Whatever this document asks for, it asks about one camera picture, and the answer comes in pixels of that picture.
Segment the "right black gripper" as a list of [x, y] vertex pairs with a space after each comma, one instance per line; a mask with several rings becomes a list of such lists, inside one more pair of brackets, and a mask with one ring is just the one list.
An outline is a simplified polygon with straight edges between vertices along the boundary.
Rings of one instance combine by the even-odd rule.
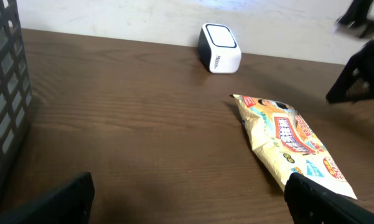
[[[353, 0], [335, 22], [335, 30], [358, 39], [374, 39], [374, 0]], [[328, 103], [374, 99], [374, 40], [353, 55], [326, 94]]]

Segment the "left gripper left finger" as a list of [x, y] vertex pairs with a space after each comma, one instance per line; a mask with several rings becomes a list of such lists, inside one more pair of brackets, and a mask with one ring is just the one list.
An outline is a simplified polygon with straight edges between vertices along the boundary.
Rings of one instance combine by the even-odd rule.
[[53, 191], [0, 214], [0, 224], [89, 223], [95, 188], [82, 172]]

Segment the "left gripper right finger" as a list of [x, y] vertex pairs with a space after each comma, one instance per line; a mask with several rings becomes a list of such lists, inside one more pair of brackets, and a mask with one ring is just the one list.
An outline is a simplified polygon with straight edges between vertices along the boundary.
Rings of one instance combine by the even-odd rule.
[[284, 189], [284, 199], [294, 224], [374, 223], [374, 213], [300, 173], [290, 175]]

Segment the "yellow snack bag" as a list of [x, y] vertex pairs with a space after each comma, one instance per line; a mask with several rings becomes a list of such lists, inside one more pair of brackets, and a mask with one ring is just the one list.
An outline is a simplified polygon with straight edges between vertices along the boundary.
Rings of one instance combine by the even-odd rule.
[[232, 94], [251, 150], [284, 190], [292, 173], [353, 199], [355, 192], [327, 148], [292, 106]]

